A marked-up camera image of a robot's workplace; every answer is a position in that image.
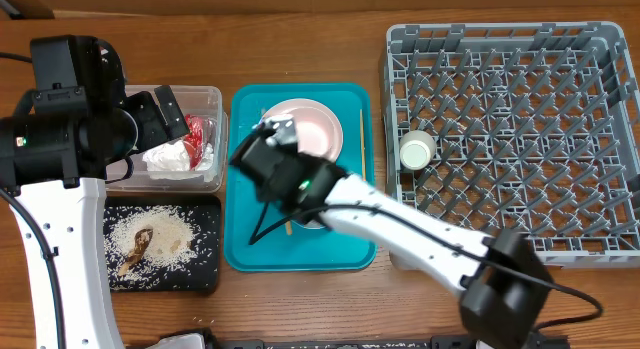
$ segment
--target dish rack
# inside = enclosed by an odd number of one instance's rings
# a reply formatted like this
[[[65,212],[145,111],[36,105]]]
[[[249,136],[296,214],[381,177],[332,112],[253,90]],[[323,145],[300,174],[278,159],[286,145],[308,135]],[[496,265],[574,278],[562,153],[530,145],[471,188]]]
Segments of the dish rack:
[[[389,195],[525,233],[548,265],[640,266],[640,96],[619,26],[395,25],[382,82]],[[437,142],[420,171],[400,164],[409,130]]]

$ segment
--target wooden stick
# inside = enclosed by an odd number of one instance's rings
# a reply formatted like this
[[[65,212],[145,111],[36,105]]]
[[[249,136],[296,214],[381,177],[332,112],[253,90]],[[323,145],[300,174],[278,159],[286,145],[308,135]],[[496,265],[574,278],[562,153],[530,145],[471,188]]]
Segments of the wooden stick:
[[[360,109],[360,151],[362,152],[362,179],[367,180],[367,162],[364,155],[364,120]]]

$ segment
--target pink plate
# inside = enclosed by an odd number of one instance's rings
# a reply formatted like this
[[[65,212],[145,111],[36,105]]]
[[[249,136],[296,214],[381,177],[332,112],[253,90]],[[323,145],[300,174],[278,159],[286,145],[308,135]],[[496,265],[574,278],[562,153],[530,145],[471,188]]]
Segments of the pink plate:
[[[290,114],[298,134],[298,151],[335,162],[342,150],[342,125],[324,104],[310,99],[289,99],[269,109],[264,117]]]

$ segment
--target wooden spoon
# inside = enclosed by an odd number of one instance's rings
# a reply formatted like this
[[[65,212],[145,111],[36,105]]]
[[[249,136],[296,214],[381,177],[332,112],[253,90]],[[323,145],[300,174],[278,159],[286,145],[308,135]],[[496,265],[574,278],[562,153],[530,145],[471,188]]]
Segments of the wooden spoon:
[[[137,264],[144,255],[145,250],[149,246],[149,242],[151,242],[151,238],[153,238],[153,228],[146,227],[141,229],[136,233],[135,236],[135,247],[133,250],[127,254],[127,260],[125,260],[124,264],[120,267],[118,271],[118,276],[124,276],[129,271],[129,268],[135,264]]]

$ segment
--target teal tray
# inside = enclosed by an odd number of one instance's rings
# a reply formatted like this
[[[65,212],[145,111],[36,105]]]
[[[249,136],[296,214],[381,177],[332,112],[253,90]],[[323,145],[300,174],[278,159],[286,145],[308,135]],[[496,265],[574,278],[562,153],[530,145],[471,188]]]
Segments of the teal tray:
[[[351,83],[249,85],[236,93],[231,103],[229,155],[251,132],[262,114],[277,103],[294,98],[316,100],[330,108],[344,133],[336,163],[362,175],[360,109],[362,109],[367,181],[374,183],[373,139],[369,95]],[[292,223],[293,235],[285,227],[249,246],[263,204],[255,199],[255,188],[246,177],[229,167],[224,225],[224,256],[244,272],[357,270],[375,258],[375,244],[325,229],[305,229]],[[271,206],[261,229],[282,218]]]

